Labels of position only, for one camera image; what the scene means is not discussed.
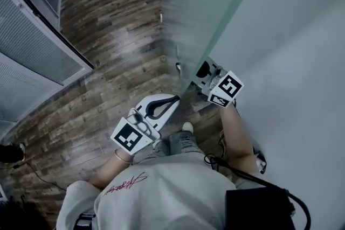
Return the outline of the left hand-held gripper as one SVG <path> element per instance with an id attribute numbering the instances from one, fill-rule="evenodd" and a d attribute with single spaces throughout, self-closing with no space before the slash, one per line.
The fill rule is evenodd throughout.
<path id="1" fill-rule="evenodd" d="M 180 97 L 171 94 L 154 94 L 144 97 L 122 117 L 111 139 L 130 155 L 159 140 L 158 132 L 170 119 L 180 103 Z"/>

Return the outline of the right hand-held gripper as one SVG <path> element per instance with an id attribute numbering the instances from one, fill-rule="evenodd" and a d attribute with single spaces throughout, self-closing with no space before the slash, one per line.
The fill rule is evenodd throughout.
<path id="1" fill-rule="evenodd" d="M 219 107 L 227 108 L 236 105 L 236 97 L 244 84 L 232 72 L 217 66 L 213 59 L 207 57 L 191 84 L 203 100 Z"/>

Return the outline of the frosted glass door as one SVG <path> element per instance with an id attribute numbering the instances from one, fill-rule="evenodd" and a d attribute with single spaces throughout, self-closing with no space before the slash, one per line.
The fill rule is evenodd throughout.
<path id="1" fill-rule="evenodd" d="M 163 48 L 182 96 L 242 0 L 162 0 Z"/>

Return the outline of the person's left forearm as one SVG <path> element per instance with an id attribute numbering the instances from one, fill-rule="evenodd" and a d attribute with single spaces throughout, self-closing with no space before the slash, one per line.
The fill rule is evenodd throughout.
<path id="1" fill-rule="evenodd" d="M 88 181 L 99 190 L 103 190 L 118 174 L 128 168 L 134 156 L 123 149 L 116 149 L 114 155 Z"/>

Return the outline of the person's right forearm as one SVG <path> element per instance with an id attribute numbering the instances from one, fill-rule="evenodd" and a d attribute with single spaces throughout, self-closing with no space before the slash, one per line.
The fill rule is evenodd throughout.
<path id="1" fill-rule="evenodd" d="M 227 108 L 220 109 L 220 118 L 229 166 L 246 173 L 259 172 L 252 141 L 233 103 Z"/>

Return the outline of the person's grey jeans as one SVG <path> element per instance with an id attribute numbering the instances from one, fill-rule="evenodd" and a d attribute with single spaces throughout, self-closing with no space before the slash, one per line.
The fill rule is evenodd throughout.
<path id="1" fill-rule="evenodd" d="M 205 156 L 205 153 L 198 147 L 192 132 L 179 131 L 170 135 L 167 140 L 157 142 L 148 157 L 158 158 L 188 153 L 198 153 L 203 157 Z"/>

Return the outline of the person's grey shirt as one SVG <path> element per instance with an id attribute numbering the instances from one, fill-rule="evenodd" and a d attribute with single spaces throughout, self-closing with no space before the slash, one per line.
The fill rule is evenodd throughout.
<path id="1" fill-rule="evenodd" d="M 97 230 L 223 230 L 228 190 L 256 188 L 211 169 L 200 153 L 165 156 L 126 168 L 104 189 L 85 181 L 67 188 L 57 230 L 73 230 L 92 212 Z"/>

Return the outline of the black pouch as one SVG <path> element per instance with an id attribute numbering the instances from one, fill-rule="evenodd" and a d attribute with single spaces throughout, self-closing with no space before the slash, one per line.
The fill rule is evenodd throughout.
<path id="1" fill-rule="evenodd" d="M 226 230 L 295 230 L 294 206 L 283 189 L 228 190 Z"/>

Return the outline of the glass pane with white blinds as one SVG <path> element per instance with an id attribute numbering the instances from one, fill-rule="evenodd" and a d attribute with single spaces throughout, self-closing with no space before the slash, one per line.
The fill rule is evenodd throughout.
<path id="1" fill-rule="evenodd" d="M 60 84 L 82 69 L 44 35 L 12 0 L 0 0 L 0 52 Z"/>
<path id="2" fill-rule="evenodd" d="M 0 52 L 0 136 L 61 85 L 22 66 Z"/>

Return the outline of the white partition frame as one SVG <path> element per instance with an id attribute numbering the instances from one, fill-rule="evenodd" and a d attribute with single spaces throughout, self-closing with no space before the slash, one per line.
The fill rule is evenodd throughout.
<path id="1" fill-rule="evenodd" d="M 72 46 L 69 46 L 66 42 L 63 41 L 62 38 L 60 38 L 57 34 L 55 34 L 55 30 L 53 28 L 50 28 L 47 24 L 45 24 L 39 17 L 38 14 L 34 13 L 34 11 L 26 4 L 24 0 L 12 0 L 16 7 L 19 8 L 19 10 L 31 21 L 33 24 L 41 30 L 41 32 L 46 35 L 53 43 L 55 43 L 60 49 L 62 49 L 68 56 L 70 56 L 74 61 L 76 61 L 82 69 L 66 79 L 61 85 L 61 88 L 58 88 L 55 92 L 53 92 L 47 99 L 61 91 L 62 89 L 66 88 L 71 83 L 75 82 L 76 80 L 80 79 L 85 74 L 89 73 L 92 70 L 92 65 L 88 63 L 87 60 L 83 59 L 82 56 L 80 56 L 79 52 L 76 51 Z M 35 108 L 33 108 L 30 112 L 34 111 L 36 108 L 38 108 L 40 105 L 42 105 L 46 100 L 44 100 L 41 104 L 37 105 Z"/>

